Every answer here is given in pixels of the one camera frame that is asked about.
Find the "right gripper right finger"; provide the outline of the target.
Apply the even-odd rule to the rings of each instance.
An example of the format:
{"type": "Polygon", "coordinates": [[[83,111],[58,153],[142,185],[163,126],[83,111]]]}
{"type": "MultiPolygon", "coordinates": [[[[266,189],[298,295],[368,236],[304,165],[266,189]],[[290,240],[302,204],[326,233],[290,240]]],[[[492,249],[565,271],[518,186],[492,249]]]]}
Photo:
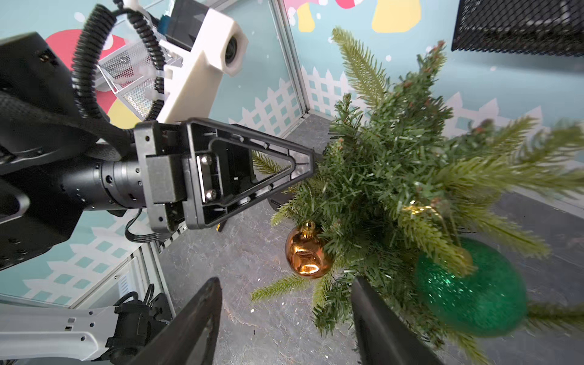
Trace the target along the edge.
{"type": "Polygon", "coordinates": [[[362,364],[436,364],[443,362],[408,330],[363,277],[351,285],[351,305],[362,364]]]}

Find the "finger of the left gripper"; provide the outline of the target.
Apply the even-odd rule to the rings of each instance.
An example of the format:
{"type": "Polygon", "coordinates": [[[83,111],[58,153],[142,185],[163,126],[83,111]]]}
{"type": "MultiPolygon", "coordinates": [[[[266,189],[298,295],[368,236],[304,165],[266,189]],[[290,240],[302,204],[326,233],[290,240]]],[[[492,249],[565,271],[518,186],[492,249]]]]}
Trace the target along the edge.
{"type": "Polygon", "coordinates": [[[210,228],[312,177],[316,153],[239,125],[191,119],[182,125],[189,229],[210,228]]]}

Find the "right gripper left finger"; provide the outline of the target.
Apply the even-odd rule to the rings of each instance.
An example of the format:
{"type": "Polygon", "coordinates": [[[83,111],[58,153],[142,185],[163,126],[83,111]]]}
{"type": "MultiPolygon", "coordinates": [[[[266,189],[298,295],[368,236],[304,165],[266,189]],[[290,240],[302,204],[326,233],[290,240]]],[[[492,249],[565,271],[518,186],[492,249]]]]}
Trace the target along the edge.
{"type": "Polygon", "coordinates": [[[222,288],[209,278],[196,295],[132,364],[212,365],[220,330],[222,288]]]}

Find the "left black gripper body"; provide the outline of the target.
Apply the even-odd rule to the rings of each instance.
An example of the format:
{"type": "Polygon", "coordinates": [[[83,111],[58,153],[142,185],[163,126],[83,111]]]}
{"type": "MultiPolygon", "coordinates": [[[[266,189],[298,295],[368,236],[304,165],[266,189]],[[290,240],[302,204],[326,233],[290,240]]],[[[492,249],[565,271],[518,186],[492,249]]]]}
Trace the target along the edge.
{"type": "Polygon", "coordinates": [[[145,204],[155,233],[171,233],[185,219],[188,193],[183,159],[189,147],[185,124],[149,121],[133,129],[145,204]]]}

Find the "green glitter ball ornament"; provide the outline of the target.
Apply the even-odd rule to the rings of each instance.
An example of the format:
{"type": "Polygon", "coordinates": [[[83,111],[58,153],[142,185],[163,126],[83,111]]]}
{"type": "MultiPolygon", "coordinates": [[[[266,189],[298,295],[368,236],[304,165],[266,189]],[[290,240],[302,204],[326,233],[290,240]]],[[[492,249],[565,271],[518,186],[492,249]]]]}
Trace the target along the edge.
{"type": "Polygon", "coordinates": [[[460,243],[476,270],[457,277],[421,255],[415,272],[419,297],[439,321],[458,332],[481,338],[512,332],[528,314],[522,276],[487,244],[468,237],[460,243]]]}

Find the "copper shiny ball ornament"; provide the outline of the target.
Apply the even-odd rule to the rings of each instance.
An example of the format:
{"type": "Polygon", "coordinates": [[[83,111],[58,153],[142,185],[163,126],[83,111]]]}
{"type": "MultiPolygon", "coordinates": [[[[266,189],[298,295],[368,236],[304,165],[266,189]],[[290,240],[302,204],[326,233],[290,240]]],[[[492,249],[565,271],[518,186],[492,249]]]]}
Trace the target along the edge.
{"type": "Polygon", "coordinates": [[[306,221],[287,236],[285,255],[290,268],[302,278],[322,278],[332,268],[333,258],[325,253],[321,230],[313,221],[306,221]]]}

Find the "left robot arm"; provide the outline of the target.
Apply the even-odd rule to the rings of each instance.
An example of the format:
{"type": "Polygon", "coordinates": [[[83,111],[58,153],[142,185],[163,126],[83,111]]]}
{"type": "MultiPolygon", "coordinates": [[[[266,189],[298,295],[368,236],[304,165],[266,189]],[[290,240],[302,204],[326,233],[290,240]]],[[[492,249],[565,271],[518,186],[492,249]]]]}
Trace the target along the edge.
{"type": "MultiPolygon", "coordinates": [[[[248,40],[228,16],[177,1],[154,19],[136,1],[96,5],[71,67],[37,33],[1,42],[1,268],[68,240],[84,211],[147,211],[148,235],[168,240],[225,222],[315,172],[299,144],[209,116],[224,75],[236,75],[248,40]],[[114,126],[97,102],[100,56],[126,16],[151,63],[151,109],[131,129],[114,126]]],[[[149,286],[89,310],[1,307],[1,357],[114,364],[211,364],[222,305],[218,278],[178,317],[149,286]]]]}

